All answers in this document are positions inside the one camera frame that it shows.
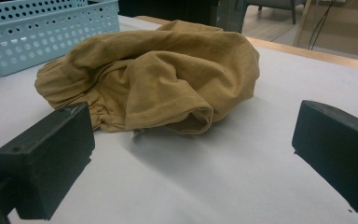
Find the cable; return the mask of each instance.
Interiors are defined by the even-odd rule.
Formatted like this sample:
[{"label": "cable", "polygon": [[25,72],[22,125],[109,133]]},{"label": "cable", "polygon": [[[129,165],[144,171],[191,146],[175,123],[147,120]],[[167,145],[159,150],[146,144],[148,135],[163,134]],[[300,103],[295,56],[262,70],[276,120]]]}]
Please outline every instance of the cable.
[{"label": "cable", "polygon": [[[319,34],[321,33],[322,31],[322,28],[324,27],[324,22],[326,21],[327,19],[327,16],[328,16],[328,13],[330,12],[330,8],[336,3],[336,0],[331,0],[331,3],[330,5],[328,6],[327,10],[325,11],[324,15],[321,17],[321,19],[319,20],[318,24],[316,24],[316,27],[313,29],[313,32],[312,32],[312,35],[310,36],[310,42],[308,44],[308,49],[310,50],[313,50],[313,47],[315,46],[315,43],[316,43],[316,40],[318,39],[319,37]],[[312,38],[315,36],[315,33],[316,31],[318,30],[319,28],[319,31],[315,37],[315,39],[313,40],[313,43],[311,44],[312,42]]]}]

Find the black plastic block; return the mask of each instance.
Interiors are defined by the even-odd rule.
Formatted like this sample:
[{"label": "black plastic block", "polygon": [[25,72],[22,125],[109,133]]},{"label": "black plastic block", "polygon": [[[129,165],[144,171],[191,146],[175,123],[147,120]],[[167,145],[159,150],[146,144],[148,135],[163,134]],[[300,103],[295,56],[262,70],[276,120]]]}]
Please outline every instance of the black plastic block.
[{"label": "black plastic block", "polygon": [[303,101],[292,145],[358,212],[358,118],[330,105]]},{"label": "black plastic block", "polygon": [[51,219],[93,149],[86,103],[54,111],[1,147],[0,171],[20,183],[20,218]]}]

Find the crumpled fabric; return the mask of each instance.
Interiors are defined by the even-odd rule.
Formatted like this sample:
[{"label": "crumpled fabric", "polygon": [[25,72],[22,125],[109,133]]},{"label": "crumpled fabric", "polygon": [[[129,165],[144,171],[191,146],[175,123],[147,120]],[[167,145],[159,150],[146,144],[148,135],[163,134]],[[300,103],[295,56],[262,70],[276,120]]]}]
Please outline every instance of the crumpled fabric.
[{"label": "crumpled fabric", "polygon": [[54,108],[88,102],[94,129],[197,134],[253,96],[258,59],[243,35],[173,21],[90,37],[40,68],[34,85]]}]

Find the tan cloth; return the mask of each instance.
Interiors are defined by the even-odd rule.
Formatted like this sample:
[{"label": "tan cloth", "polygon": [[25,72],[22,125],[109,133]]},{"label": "tan cloth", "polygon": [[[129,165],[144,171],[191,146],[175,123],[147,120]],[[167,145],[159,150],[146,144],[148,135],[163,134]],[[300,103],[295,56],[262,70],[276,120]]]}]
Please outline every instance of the tan cloth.
[{"label": "tan cloth", "polygon": [[54,108],[88,102],[94,129],[203,133],[253,96],[258,57],[240,34],[173,21],[88,38],[42,67],[35,87]]}]

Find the floor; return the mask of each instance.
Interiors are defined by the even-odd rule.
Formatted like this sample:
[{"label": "floor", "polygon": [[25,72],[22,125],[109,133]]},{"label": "floor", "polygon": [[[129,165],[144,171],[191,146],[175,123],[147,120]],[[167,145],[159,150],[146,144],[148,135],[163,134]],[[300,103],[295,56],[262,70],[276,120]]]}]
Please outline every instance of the floor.
[{"label": "floor", "polygon": [[[261,11],[258,11],[258,7],[249,6],[243,22],[242,34],[293,46],[303,9],[303,6],[296,7],[296,24],[293,24],[290,10],[263,7]],[[314,50],[358,60],[358,55],[317,47]]]}]

